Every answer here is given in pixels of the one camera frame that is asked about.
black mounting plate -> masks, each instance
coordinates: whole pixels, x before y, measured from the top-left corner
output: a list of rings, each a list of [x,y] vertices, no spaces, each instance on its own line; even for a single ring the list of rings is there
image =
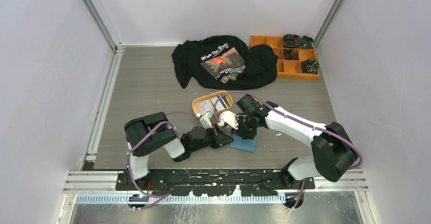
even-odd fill
[[[242,196],[276,196],[276,189],[299,189],[300,181],[284,183],[280,169],[150,169],[149,174],[136,181],[142,190],[154,195],[170,193],[173,196],[233,194],[240,186]],[[305,189],[314,189],[313,178],[305,180]],[[115,187],[118,191],[136,190],[127,172],[119,173]]]

graphic print on t-shirt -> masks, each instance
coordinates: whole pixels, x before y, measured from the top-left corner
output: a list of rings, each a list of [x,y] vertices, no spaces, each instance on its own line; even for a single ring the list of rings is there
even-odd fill
[[[245,69],[244,59],[235,48],[228,50],[221,56],[202,62],[201,65],[211,76],[222,83],[226,83],[229,79],[236,80],[238,74],[243,73]]]

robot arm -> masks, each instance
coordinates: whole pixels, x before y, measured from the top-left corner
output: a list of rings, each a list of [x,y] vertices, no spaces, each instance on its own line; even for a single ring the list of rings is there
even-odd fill
[[[358,159],[356,152],[341,140],[315,130],[316,127],[323,128],[350,141],[340,124],[333,122],[330,125],[324,125],[312,122],[289,113],[275,103],[267,103],[279,113],[256,102],[250,95],[245,95],[236,103],[243,111],[243,115],[223,112],[220,115],[219,125],[230,125],[232,133],[243,139],[253,139],[257,128],[262,126],[287,134],[308,146],[312,150],[312,156],[294,158],[283,167],[282,173],[287,176],[286,181],[323,176],[329,181],[337,182]],[[129,149],[148,134],[148,129],[154,128],[161,121],[167,121],[163,112],[129,121],[125,125]],[[163,125],[133,152],[130,164],[133,177],[139,179],[147,175],[148,156],[160,147],[164,147],[175,162],[180,162],[189,158],[194,151],[207,146],[220,148],[232,141],[233,139],[224,134],[216,124],[212,124],[212,127],[207,129],[196,126],[183,134],[181,139],[178,139],[173,129]]]
[[[246,117],[238,121],[238,129],[233,129],[232,133],[244,139],[253,139],[257,127],[263,126],[287,134],[308,146],[312,150],[312,156],[294,159],[282,169],[295,180],[323,176],[329,181],[337,182],[358,159],[356,152],[348,145],[329,134],[315,130],[316,127],[327,129],[350,141],[340,124],[333,122],[325,125],[312,122],[289,113],[275,103],[267,103],[280,114],[256,102],[250,95],[243,96],[236,104]]]

black t-shirt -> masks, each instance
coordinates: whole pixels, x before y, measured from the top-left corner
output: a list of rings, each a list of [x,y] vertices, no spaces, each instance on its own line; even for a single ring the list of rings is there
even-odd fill
[[[277,59],[271,47],[248,49],[235,36],[213,36],[201,41],[186,41],[172,53],[175,74],[182,88],[191,77],[205,88],[253,89],[277,77]]]

orange sorting tray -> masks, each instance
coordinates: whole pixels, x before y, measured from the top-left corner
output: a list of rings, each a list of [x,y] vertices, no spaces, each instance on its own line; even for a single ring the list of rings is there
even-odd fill
[[[281,36],[261,36],[252,35],[250,37],[250,46],[266,44],[269,45],[274,54],[279,57],[277,61],[277,78],[285,79],[302,79],[302,80],[317,80],[320,76],[317,74],[302,73],[301,61],[309,58],[317,59],[316,50],[313,49],[293,49],[294,53],[298,54],[299,60],[286,60],[284,58],[283,37]]]

